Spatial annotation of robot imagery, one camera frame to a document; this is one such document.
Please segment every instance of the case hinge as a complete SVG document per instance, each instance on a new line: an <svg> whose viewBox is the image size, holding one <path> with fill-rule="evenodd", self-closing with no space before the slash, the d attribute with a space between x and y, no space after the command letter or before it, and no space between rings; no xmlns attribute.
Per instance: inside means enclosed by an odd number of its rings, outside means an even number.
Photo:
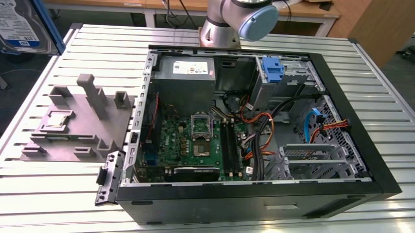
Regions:
<svg viewBox="0 0 415 233"><path fill-rule="evenodd" d="M96 193L95 205L117 205L115 201L125 152L117 150L108 154L104 167L100 168L96 183L100 185Z"/></svg>

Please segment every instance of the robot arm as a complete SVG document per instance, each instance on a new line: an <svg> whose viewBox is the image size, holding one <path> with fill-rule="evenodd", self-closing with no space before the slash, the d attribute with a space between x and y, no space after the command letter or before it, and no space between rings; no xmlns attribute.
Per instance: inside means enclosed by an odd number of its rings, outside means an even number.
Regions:
<svg viewBox="0 0 415 233"><path fill-rule="evenodd" d="M272 30L278 10L272 0L210 0L200 32L204 47L236 48L239 37L260 40Z"/></svg>

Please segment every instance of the slotted metal table surface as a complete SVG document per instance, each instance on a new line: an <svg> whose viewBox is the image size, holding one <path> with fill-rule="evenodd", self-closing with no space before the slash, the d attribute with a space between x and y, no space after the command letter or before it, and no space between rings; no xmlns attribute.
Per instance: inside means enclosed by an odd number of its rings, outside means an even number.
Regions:
<svg viewBox="0 0 415 233"><path fill-rule="evenodd" d="M83 25L69 30L64 42L65 53L52 57L0 139L0 232L412 232L414 112L359 45L288 35L242 41L244 49L323 54L403 193L330 219L139 226L120 206L93 206L100 163L23 162L21 149L47 112L53 85L83 93L76 78L91 73L105 94L127 91L133 96L141 88L147 46L198 46L198 31Z"/></svg>

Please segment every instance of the floor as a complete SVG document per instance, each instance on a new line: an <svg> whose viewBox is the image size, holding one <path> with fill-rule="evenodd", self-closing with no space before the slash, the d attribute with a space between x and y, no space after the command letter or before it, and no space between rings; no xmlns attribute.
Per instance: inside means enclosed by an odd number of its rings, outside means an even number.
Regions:
<svg viewBox="0 0 415 233"><path fill-rule="evenodd" d="M204 22L203 17L192 18L196 26L200 27ZM170 22L175 25L180 25L180 28L194 29L195 26L190 20L182 25L184 20L186 16L170 18ZM53 21L61 36L65 35L71 24L75 22L119 26L146 26L144 15L116 12L61 10L59 12L59 17ZM158 15L156 22L158 27L171 28L163 15ZM16 64L8 62L5 54L0 54L0 75L9 84L8 89L0 91L0 136L16 114L48 60L49 57L47 55L35 55L29 61ZM415 63L403 60L400 55L396 54L382 70L403 98L411 107L415 108Z"/></svg>

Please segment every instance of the workbench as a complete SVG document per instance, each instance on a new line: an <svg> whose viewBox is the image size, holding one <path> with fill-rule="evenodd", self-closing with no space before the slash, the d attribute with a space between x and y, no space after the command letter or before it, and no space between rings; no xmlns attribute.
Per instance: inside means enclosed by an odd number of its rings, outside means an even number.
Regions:
<svg viewBox="0 0 415 233"><path fill-rule="evenodd" d="M83 25L69 30L64 43L67 50L51 58L0 139L1 233L412 232L415 114L359 44L347 39L288 35L268 35L258 42L242 40L243 49L315 52L324 56L403 193L330 219L139 226L119 205L93 206L101 163L23 162L21 149L47 113L47 95L53 85L67 85L71 93L80 94L77 75L91 73L93 84L103 87L105 94L127 91L137 97L147 46L198 46L198 31Z"/></svg>
<svg viewBox="0 0 415 233"><path fill-rule="evenodd" d="M166 14L167 10L162 0L44 0L49 9L87 10L141 13L146 16L147 27L155 27L155 15ZM207 16L208 0L183 0L191 16ZM186 15L179 0L170 0L174 14ZM330 11L322 10L318 3L303 1L291 6L292 22L320 24L315 36L327 36L330 29L342 14L332 6ZM288 8L279 11L279 21L288 21Z"/></svg>

